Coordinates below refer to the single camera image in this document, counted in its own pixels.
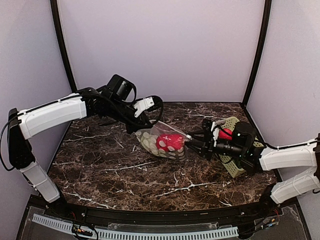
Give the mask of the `red fake apple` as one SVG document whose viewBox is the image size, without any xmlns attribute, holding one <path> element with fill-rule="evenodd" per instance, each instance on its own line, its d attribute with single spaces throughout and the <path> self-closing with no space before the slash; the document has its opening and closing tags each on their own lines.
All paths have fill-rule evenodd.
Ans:
<svg viewBox="0 0 320 240">
<path fill-rule="evenodd" d="M 170 151 L 178 151 L 185 145 L 184 137 L 180 134 L 169 134 L 167 136 L 167 148 Z"/>
</svg>

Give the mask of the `red fake round fruit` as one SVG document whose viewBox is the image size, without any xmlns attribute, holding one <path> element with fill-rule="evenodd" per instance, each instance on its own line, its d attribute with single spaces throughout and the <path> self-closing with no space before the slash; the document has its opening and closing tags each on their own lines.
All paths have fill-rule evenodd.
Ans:
<svg viewBox="0 0 320 240">
<path fill-rule="evenodd" d="M 165 152 L 169 151 L 168 143 L 171 142 L 171 136 L 169 134 L 161 134 L 156 139 L 156 147 L 159 150 L 164 150 Z"/>
</svg>

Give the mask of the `clear zip top bag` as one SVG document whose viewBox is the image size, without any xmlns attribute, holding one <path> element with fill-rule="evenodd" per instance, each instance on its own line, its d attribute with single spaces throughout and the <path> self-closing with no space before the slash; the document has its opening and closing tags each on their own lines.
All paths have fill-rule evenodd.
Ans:
<svg viewBox="0 0 320 240">
<path fill-rule="evenodd" d="M 142 147 L 156 157 L 175 161 L 188 157 L 186 142 L 192 137 L 167 123 L 158 121 L 151 128 L 140 129 L 134 134 Z"/>
</svg>

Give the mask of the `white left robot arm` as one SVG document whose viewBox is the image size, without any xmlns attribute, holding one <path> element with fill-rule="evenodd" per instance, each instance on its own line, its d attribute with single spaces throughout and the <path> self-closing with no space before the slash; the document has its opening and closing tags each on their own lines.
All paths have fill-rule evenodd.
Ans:
<svg viewBox="0 0 320 240">
<path fill-rule="evenodd" d="M 70 206 L 58 187 L 46 171 L 39 165 L 33 154 L 29 140 L 39 133 L 61 124 L 99 116 L 112 118 L 126 126 L 126 132 L 132 134 L 141 129 L 150 129 L 156 124 L 146 112 L 162 111 L 164 104 L 159 96 L 134 97 L 128 102 L 130 93 L 136 93 L 136 86 L 127 79 L 115 74 L 110 81 L 97 89 L 86 87 L 63 98 L 43 105 L 9 111 L 8 121 L 2 128 L 7 131 L 8 158 L 11 167 L 4 166 L 8 172 L 20 171 L 44 198 L 51 204 L 51 210 L 60 218 L 67 218 Z"/>
</svg>

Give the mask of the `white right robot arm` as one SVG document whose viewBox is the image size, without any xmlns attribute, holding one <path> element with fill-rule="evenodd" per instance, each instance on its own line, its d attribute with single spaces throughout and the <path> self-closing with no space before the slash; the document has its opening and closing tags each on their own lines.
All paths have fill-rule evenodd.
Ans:
<svg viewBox="0 0 320 240">
<path fill-rule="evenodd" d="M 239 160 L 241 167 L 249 174 L 274 169 L 307 167 L 307 170 L 290 179 L 268 186 L 255 213 L 266 217 L 275 205 L 302 195 L 320 190 L 320 139 L 314 139 L 287 146 L 272 146 L 263 142 L 255 146 L 257 131 L 249 123 L 238 121 L 231 132 L 220 123 L 205 119 L 200 131 L 191 132 L 186 145 L 199 156 L 210 160 L 214 154 Z"/>
</svg>

